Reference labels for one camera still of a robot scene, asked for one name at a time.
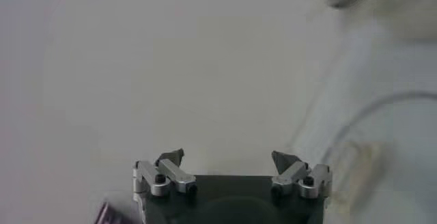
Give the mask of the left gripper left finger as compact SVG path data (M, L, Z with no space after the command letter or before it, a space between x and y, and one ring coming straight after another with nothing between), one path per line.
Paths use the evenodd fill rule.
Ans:
M185 195L197 193L197 179L180 168L184 150L182 148L162 153L151 163L138 160L133 167L133 193L149 192L155 197L166 197L174 188Z

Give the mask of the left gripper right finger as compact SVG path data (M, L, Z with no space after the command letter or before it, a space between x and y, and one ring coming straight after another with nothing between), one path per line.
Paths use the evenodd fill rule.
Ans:
M333 175L328 165L317 164L313 168L299 157L272 151L271 157L278 175L271 179L271 193L280 198L297 192L305 199L330 197Z

